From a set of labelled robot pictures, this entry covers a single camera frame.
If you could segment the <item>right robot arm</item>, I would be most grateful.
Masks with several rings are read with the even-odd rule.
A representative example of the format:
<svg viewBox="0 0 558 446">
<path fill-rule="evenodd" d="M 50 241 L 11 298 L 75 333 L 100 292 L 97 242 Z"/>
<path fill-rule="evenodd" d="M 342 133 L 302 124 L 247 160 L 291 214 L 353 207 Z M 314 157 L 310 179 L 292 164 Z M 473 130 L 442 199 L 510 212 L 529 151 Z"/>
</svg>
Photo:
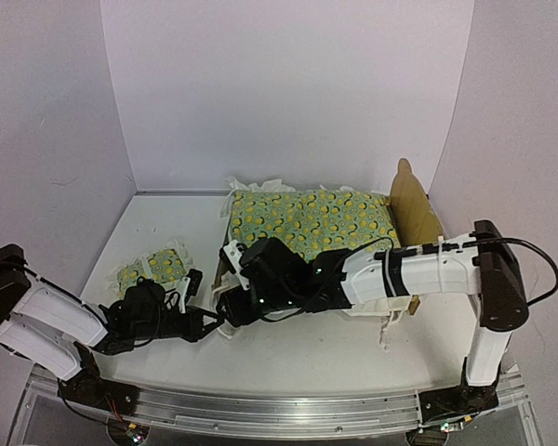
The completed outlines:
<svg viewBox="0 0 558 446">
<path fill-rule="evenodd" d="M 534 299 L 526 296 L 515 245 L 551 267 L 552 288 Z M 254 321 L 276 322 L 278 313 L 291 318 L 414 295 L 474 296 L 477 323 L 464 380 L 449 393 L 456 410 L 470 411 L 497 380 L 512 333 L 526 323 L 530 307 L 558 291 L 557 264 L 533 243 L 502 236 L 489 220 L 475 221 L 472 232 L 453 239 L 383 251 L 372 246 L 328 250 L 306 261 L 277 238 L 251 246 L 232 241 L 219 256 L 238 283 L 219 293 L 215 307 L 239 328 Z"/>
</svg>

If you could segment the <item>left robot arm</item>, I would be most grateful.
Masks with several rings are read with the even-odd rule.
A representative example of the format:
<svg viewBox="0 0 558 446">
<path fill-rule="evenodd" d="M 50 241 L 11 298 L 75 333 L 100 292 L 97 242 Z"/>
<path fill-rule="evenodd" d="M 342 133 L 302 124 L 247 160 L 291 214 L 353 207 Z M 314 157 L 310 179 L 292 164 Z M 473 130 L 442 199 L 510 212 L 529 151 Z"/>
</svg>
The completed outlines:
<svg viewBox="0 0 558 446">
<path fill-rule="evenodd" d="M 90 306 L 30 270 L 23 249 L 0 248 L 0 345 L 41 365 L 87 406 L 106 398 L 106 386 L 87 370 L 94 352 L 115 356 L 155 340 L 198 342 L 222 317 L 190 305 L 203 274 L 190 269 L 164 286 L 144 269 L 131 273 L 123 296 L 110 306 Z"/>
</svg>

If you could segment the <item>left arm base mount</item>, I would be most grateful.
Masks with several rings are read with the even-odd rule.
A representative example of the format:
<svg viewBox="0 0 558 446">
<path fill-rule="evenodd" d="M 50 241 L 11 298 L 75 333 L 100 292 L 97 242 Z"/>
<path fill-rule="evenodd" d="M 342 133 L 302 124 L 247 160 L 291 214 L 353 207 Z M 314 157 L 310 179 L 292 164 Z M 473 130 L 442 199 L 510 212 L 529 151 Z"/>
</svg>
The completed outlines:
<svg viewBox="0 0 558 446">
<path fill-rule="evenodd" d="M 80 371 L 71 378 L 59 381 L 59 395 L 67 401 L 109 410 L 117 415 L 133 415 L 137 409 L 138 387 L 102 378 L 91 351 L 78 342 L 73 352 L 80 358 Z"/>
</svg>

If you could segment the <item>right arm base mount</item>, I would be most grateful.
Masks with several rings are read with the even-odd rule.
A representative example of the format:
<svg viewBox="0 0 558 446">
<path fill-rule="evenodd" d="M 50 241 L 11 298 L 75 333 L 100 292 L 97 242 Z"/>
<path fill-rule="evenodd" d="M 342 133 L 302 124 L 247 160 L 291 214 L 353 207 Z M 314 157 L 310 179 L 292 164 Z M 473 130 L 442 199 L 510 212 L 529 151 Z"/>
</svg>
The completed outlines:
<svg viewBox="0 0 558 446">
<path fill-rule="evenodd" d="M 457 422 L 466 416 L 476 417 L 480 413 L 499 406 L 497 385 L 501 366 L 496 369 L 495 380 L 488 386 L 470 386 L 466 379 L 467 360 L 464 360 L 461 380 L 458 385 L 423 390 L 418 394 L 418 428 L 441 426 Z"/>
</svg>

